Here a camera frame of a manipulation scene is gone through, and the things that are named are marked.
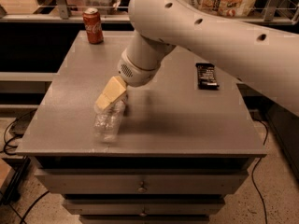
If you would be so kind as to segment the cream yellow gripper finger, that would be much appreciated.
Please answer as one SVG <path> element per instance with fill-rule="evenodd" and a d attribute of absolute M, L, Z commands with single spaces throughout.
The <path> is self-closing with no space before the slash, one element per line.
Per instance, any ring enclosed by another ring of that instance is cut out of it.
<path fill-rule="evenodd" d="M 94 104 L 95 111 L 106 111 L 121 100 L 127 92 L 127 84 L 121 76 L 112 77 Z"/>

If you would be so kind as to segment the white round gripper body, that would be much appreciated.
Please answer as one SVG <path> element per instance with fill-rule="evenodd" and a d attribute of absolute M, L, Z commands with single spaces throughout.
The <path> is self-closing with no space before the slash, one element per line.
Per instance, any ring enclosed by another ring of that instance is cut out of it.
<path fill-rule="evenodd" d="M 174 45 L 135 35 L 121 55 L 119 75 L 131 87 L 146 85 L 155 77 L 164 57 L 174 48 Z"/>

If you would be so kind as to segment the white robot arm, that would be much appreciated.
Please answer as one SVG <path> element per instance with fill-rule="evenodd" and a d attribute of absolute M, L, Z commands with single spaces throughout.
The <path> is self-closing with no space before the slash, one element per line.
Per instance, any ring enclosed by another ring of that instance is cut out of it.
<path fill-rule="evenodd" d="M 299 114 L 299 35 L 206 14 L 195 0 L 130 0 L 134 37 L 119 74 L 97 98 L 97 113 L 153 79 L 162 59 L 180 46 Z"/>

